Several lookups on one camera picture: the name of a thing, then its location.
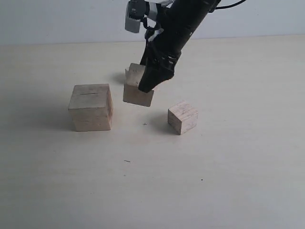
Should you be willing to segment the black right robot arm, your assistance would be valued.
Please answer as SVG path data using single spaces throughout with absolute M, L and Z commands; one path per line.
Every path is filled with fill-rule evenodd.
M 174 76 L 182 49 L 218 0 L 176 0 L 170 8 L 158 7 L 157 25 L 162 32 L 146 46 L 140 61 L 145 66 L 139 90 L 149 92 Z

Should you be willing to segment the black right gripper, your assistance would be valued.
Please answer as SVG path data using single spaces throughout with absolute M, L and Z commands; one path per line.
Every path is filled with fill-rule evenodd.
M 148 93 L 174 76 L 182 49 L 208 13 L 214 11 L 213 0 L 176 0 L 171 7 L 158 9 L 159 30 L 146 37 L 140 65 L 146 66 L 138 89 Z

